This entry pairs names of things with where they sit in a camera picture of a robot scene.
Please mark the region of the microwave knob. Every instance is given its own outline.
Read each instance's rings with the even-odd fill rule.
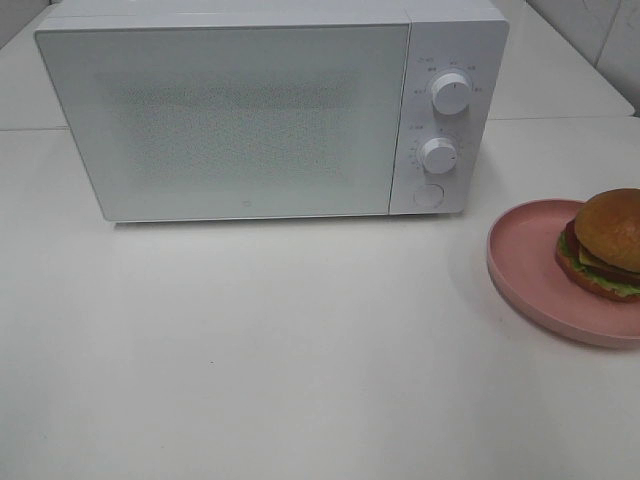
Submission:
[[[429,173],[440,175],[455,167],[458,152],[448,138],[432,138],[420,149],[420,160]]]
[[[443,115],[455,115],[471,100],[471,80],[463,72],[446,72],[431,83],[433,106]]]

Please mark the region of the hamburger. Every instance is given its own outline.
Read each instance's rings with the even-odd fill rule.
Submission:
[[[556,260],[589,292],[640,301],[640,189],[611,190],[588,200],[560,234]]]

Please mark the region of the white countertop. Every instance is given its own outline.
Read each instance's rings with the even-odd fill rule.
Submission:
[[[638,151],[492,121],[462,215],[114,228],[67,131],[0,132],[0,478],[636,480],[640,352],[523,319],[485,237]]]
[[[622,95],[531,7],[522,0],[495,3],[511,32],[489,118],[633,114]],[[66,125],[32,38],[52,8],[0,50],[0,130]]]

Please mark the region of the wall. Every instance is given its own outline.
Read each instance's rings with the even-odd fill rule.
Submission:
[[[640,112],[640,0],[528,0]]]
[[[47,5],[49,0],[0,0],[0,48]]]

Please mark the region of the microwave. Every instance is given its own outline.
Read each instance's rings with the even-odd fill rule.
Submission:
[[[464,208],[488,0],[65,0],[35,32],[104,218]]]

